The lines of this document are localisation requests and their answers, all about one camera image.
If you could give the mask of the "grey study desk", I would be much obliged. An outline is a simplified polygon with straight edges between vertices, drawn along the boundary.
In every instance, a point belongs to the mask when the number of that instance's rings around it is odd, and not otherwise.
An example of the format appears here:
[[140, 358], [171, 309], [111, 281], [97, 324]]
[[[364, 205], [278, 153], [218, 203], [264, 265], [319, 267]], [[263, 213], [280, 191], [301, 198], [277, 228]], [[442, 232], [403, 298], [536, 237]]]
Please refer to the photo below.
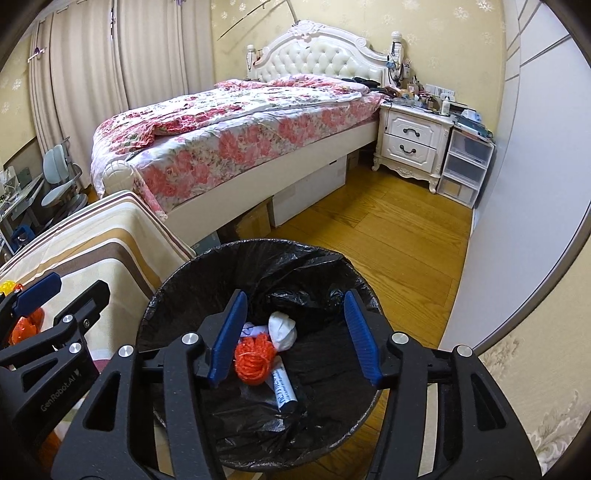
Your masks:
[[11, 238], [19, 228], [19, 218], [25, 216], [28, 225], [39, 226], [35, 215], [29, 214], [28, 210], [39, 195], [44, 181], [44, 176], [40, 174], [22, 186], [13, 167], [1, 173], [1, 248], [10, 255], [16, 251]]

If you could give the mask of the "white blue tube in bin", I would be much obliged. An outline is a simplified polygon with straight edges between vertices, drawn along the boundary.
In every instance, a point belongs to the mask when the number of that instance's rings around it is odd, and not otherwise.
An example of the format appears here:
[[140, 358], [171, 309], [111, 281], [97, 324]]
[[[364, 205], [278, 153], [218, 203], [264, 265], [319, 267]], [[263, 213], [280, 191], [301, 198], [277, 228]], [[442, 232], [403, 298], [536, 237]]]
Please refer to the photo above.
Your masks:
[[273, 360], [273, 368], [270, 371], [270, 384], [276, 396], [277, 408], [283, 414], [293, 414], [297, 410], [297, 395], [287, 376], [286, 367], [280, 356]]

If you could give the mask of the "floral pink bed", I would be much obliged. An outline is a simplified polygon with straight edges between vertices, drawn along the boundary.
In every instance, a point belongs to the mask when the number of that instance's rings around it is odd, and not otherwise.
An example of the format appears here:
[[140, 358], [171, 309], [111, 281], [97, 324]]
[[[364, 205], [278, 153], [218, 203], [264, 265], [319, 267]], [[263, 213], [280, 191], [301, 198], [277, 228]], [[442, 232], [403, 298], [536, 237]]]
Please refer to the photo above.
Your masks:
[[298, 180], [374, 141], [383, 94], [300, 74], [230, 79], [211, 90], [128, 110], [93, 135], [90, 175], [126, 161], [148, 208], [188, 244]]

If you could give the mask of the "red plastic bag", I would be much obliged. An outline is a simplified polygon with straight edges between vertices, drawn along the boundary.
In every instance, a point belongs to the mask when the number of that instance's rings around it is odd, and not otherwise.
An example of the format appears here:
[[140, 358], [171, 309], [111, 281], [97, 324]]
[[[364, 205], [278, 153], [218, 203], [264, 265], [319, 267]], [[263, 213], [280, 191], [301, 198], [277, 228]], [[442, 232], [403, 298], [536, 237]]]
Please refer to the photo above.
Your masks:
[[42, 330], [44, 317], [45, 313], [42, 308], [37, 308], [29, 316], [21, 317], [12, 330], [9, 337], [9, 344], [16, 345], [39, 334]]

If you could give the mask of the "beige curtains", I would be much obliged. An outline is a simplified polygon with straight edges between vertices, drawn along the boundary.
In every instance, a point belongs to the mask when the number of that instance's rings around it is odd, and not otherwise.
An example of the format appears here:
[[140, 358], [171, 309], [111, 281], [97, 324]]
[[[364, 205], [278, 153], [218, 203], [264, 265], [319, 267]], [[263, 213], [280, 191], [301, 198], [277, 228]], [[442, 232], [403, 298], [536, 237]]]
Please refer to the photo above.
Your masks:
[[104, 120], [213, 85], [207, 1], [51, 1], [28, 32], [37, 142], [65, 141], [83, 187]]

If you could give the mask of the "white storage box under bed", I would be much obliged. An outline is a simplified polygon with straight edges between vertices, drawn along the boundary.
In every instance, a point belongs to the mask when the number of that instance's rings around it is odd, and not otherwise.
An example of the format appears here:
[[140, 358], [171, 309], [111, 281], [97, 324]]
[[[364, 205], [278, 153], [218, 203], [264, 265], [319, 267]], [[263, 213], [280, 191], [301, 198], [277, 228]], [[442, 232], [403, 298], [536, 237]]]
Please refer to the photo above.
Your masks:
[[271, 201], [271, 224], [283, 225], [346, 184], [346, 156], [281, 190]]

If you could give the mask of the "black lined trash bin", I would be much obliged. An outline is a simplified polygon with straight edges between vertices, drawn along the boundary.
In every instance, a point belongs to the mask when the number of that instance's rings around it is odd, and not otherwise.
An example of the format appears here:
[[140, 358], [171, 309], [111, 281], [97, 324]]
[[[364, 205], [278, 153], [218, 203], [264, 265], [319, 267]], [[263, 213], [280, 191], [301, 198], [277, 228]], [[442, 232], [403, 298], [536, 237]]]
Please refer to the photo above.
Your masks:
[[381, 311], [370, 284], [338, 252], [277, 239], [225, 244], [160, 286], [136, 344], [143, 351], [166, 346], [242, 291], [253, 332], [231, 349], [228, 377], [204, 393], [207, 429], [225, 466], [294, 468], [344, 443], [379, 397], [363, 377], [346, 326], [349, 290]]

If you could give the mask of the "white tufted headboard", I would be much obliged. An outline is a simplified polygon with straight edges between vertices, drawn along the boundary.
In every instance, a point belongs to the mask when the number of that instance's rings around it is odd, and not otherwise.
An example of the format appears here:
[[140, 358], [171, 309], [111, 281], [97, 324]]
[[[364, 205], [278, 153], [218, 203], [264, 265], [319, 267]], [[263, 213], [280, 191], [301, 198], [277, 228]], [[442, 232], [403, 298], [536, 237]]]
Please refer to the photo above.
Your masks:
[[246, 78], [260, 82], [297, 74], [360, 77], [390, 85], [394, 64], [355, 33], [301, 20], [262, 49], [246, 50]]

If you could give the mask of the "yellow foam fruit net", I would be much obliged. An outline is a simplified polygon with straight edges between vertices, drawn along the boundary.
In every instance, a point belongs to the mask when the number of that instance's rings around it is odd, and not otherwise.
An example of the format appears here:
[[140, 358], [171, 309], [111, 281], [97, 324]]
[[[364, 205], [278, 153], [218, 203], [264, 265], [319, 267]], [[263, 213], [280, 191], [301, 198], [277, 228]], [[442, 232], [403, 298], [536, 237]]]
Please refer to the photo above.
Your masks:
[[3, 281], [3, 282], [0, 284], [0, 292], [1, 292], [3, 295], [5, 295], [5, 296], [8, 296], [8, 295], [10, 295], [10, 294], [11, 294], [11, 293], [12, 293], [12, 292], [13, 292], [13, 291], [14, 291], [14, 290], [17, 288], [17, 287], [19, 287], [19, 284], [18, 284], [18, 283], [14, 282], [14, 281], [11, 281], [11, 280], [6, 280], [6, 281]]

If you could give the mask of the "white round bed post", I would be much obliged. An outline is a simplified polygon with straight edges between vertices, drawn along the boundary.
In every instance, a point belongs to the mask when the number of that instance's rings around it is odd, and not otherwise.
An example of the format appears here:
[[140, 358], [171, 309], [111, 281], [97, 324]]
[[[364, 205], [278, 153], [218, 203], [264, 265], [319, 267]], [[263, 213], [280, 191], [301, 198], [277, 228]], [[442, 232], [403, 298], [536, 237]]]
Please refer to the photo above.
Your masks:
[[103, 171], [102, 183], [106, 195], [120, 191], [134, 191], [135, 182], [136, 171], [126, 161], [113, 161]]

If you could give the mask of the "light blue desk chair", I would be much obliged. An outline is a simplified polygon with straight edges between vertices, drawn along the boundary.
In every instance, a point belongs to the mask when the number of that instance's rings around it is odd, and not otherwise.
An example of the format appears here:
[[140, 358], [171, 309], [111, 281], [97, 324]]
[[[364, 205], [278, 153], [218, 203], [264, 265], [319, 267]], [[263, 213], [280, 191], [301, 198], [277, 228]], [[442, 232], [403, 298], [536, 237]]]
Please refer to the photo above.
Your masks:
[[43, 197], [41, 206], [54, 209], [46, 227], [51, 227], [88, 204], [88, 196], [82, 191], [81, 167], [71, 160], [66, 137], [43, 155], [43, 175], [50, 190]]

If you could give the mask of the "white nightstand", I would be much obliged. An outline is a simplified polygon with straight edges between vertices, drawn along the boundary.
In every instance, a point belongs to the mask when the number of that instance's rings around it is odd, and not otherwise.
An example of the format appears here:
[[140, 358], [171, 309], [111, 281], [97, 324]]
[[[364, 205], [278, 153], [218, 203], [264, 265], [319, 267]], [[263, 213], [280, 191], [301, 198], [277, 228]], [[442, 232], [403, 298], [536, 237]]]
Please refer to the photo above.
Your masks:
[[436, 194], [453, 126], [449, 117], [383, 100], [372, 170], [427, 182]]

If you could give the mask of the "clear plastic drawer unit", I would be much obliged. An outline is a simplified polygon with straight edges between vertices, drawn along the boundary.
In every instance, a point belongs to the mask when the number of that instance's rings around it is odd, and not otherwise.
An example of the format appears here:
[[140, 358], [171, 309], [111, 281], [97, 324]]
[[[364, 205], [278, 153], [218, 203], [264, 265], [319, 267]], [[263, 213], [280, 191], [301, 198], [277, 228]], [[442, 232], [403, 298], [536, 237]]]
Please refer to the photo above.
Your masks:
[[453, 127], [437, 193], [470, 209], [475, 207], [492, 163], [495, 144]]

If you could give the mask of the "striped bed sheet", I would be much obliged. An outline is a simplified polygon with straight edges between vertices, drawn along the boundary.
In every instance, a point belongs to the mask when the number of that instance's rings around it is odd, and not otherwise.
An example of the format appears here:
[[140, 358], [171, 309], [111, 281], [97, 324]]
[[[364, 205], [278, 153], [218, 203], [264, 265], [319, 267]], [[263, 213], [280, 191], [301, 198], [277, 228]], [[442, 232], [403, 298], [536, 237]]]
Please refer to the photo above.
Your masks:
[[155, 290], [195, 257], [135, 194], [119, 192], [66, 218], [1, 266], [1, 279], [25, 287], [51, 272], [61, 277], [59, 294], [43, 305], [42, 328], [97, 280], [110, 300], [86, 334], [91, 356], [103, 369], [124, 344], [133, 345]]

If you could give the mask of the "white tissue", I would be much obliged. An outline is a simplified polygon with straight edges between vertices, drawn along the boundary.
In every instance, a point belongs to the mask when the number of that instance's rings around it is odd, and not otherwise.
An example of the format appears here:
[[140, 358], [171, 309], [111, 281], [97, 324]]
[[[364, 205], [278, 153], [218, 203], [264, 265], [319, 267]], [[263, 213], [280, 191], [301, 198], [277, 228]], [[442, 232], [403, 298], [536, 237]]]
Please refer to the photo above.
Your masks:
[[269, 323], [267, 323], [267, 329], [269, 329], [270, 341], [276, 352], [287, 351], [293, 347], [297, 340], [296, 322], [290, 319], [287, 314], [273, 312], [270, 315]]

